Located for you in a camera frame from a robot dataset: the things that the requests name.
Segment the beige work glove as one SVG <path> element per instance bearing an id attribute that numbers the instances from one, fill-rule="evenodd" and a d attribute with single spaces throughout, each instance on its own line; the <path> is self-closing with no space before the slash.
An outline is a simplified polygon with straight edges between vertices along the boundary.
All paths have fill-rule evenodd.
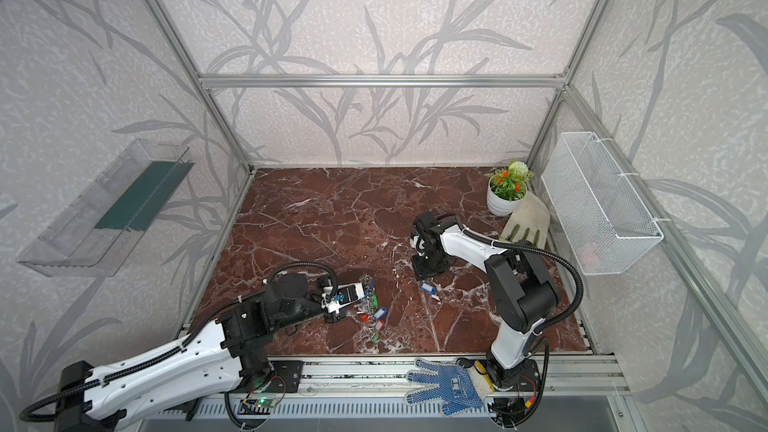
<path id="1" fill-rule="evenodd" d="M 528 192 L 510 215 L 500 238 L 506 242 L 526 240 L 534 247 L 544 248 L 550 220 L 547 206 L 535 194 Z"/>

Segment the blue key tag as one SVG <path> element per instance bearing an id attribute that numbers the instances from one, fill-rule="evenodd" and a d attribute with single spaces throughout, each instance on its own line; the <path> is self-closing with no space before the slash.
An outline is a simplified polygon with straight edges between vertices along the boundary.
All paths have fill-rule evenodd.
<path id="1" fill-rule="evenodd" d="M 434 295 L 437 292 L 437 289 L 433 285 L 426 282 L 420 284 L 420 289 L 431 295 Z"/>

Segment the white potted flower plant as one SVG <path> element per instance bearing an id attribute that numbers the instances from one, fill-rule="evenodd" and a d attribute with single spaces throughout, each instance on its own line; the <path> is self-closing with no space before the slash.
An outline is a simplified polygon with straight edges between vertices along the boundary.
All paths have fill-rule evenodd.
<path id="1" fill-rule="evenodd" d="M 488 178 L 486 202 L 489 211 L 498 217 L 511 215 L 528 192 L 528 182 L 534 173 L 526 163 L 512 161 L 494 170 Z"/>

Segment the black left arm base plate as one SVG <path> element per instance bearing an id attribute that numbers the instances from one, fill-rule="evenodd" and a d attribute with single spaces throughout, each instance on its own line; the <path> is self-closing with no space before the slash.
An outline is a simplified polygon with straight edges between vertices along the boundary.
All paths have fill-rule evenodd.
<path id="1" fill-rule="evenodd" d="M 300 360 L 278 360 L 272 362 L 273 371 L 260 394 L 294 394 L 298 392 L 304 362 Z"/>

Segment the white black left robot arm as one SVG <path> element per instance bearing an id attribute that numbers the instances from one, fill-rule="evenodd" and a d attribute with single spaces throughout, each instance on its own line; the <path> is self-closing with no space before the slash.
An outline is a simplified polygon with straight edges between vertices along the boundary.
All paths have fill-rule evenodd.
<path id="1" fill-rule="evenodd" d="M 265 348 L 275 334 L 321 317 L 344 319 L 365 287 L 341 285 L 323 263 L 313 289 L 306 262 L 278 267 L 263 288 L 212 312 L 188 334 L 138 356 L 94 367 L 66 367 L 57 393 L 24 408 L 26 423 L 51 423 L 57 431 L 118 431 L 156 412 L 217 393 L 255 390 L 270 381 Z"/>

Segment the clear plastic wall tray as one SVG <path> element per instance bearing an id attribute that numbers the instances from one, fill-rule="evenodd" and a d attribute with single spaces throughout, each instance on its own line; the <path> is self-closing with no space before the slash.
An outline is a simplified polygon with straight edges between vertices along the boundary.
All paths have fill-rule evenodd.
<path id="1" fill-rule="evenodd" d="M 187 146 L 134 140 L 17 262 L 46 277 L 114 276 L 194 165 Z"/>

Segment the steel key ring disc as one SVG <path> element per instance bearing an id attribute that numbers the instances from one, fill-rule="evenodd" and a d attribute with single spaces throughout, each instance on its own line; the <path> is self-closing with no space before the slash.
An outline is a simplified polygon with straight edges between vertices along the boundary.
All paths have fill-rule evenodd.
<path id="1" fill-rule="evenodd" d="M 385 327 L 388 309 L 379 303 L 376 287 L 370 275 L 363 274 L 360 277 L 360 283 L 363 287 L 363 298 L 356 306 L 357 316 L 370 333 L 368 341 L 378 344 L 381 340 L 381 332 Z"/>

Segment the blue dotted work glove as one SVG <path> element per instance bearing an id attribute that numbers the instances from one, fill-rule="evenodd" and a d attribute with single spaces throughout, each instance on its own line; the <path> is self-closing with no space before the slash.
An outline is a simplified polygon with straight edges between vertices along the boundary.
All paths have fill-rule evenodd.
<path id="1" fill-rule="evenodd" d="M 474 365 L 414 360 L 414 369 L 406 373 L 412 386 L 405 396 L 408 405 L 438 403 L 441 414 L 453 417 L 470 409 L 482 409 L 485 398 L 494 392 L 488 377 Z"/>

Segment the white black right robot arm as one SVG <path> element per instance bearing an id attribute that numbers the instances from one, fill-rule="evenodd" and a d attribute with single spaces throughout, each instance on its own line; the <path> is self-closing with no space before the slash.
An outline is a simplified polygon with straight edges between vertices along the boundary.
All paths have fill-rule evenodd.
<path id="1" fill-rule="evenodd" d="M 534 339 L 572 316 L 583 300 L 583 277 L 568 260 L 527 240 L 504 242 L 481 235 L 455 214 L 436 216 L 427 211 L 419 215 L 410 241 L 415 250 L 411 263 L 419 279 L 448 272 L 456 259 L 487 275 L 502 323 L 486 354 L 486 370 L 493 386 L 501 390 L 510 389 L 522 374 L 523 364 L 533 355 Z M 553 311 L 560 303 L 559 288 L 546 258 L 565 268 L 576 287 L 570 304 L 558 314 Z"/>

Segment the green circuit board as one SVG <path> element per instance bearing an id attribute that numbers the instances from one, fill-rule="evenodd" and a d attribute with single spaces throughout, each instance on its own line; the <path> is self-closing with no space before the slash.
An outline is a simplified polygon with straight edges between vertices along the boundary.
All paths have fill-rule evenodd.
<path id="1" fill-rule="evenodd" d="M 282 397 L 246 397 L 239 402 L 238 413 L 241 415 L 270 415 L 281 404 Z"/>

